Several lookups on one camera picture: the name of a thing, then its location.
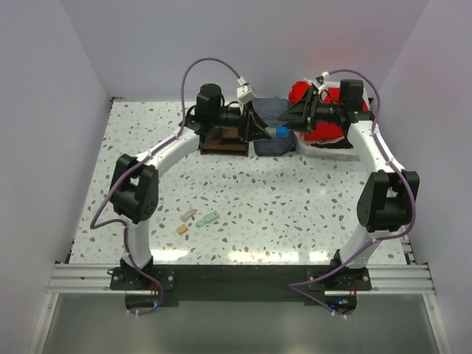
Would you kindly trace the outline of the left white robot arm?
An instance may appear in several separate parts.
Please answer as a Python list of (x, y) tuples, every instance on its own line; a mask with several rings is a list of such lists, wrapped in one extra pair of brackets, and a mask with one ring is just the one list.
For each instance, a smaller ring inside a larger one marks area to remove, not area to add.
[(202, 85), (195, 105), (184, 112), (179, 127), (159, 145), (136, 156), (121, 155), (115, 165), (110, 202), (125, 222), (125, 253), (110, 271), (113, 290), (156, 290), (157, 272), (151, 254), (150, 219), (159, 202), (160, 178), (181, 159), (198, 151), (221, 128), (234, 129), (243, 142), (267, 139), (267, 125), (252, 105), (248, 83), (237, 88), (235, 102), (226, 104), (220, 86)]

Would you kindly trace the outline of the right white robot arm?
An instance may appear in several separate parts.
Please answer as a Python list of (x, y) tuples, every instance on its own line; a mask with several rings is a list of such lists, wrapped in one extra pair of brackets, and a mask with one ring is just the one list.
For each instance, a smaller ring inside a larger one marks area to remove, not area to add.
[(329, 280), (334, 288), (344, 290), (355, 280), (353, 270), (366, 268), (382, 242), (409, 233), (416, 220), (420, 177), (406, 170), (387, 147), (363, 81), (341, 80), (338, 98), (326, 101), (330, 85), (325, 76), (312, 80), (300, 100), (279, 119), (286, 128), (300, 133), (310, 133), (322, 122), (337, 125), (368, 174), (356, 207), (358, 225), (338, 251), (336, 266), (304, 282)]

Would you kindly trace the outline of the brown wooden desk organizer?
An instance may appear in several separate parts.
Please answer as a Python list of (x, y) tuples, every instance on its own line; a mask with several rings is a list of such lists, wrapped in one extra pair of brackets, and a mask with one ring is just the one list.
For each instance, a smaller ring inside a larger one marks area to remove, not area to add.
[(215, 135), (202, 145), (201, 155), (248, 156), (249, 144), (240, 140), (236, 128), (219, 128)]

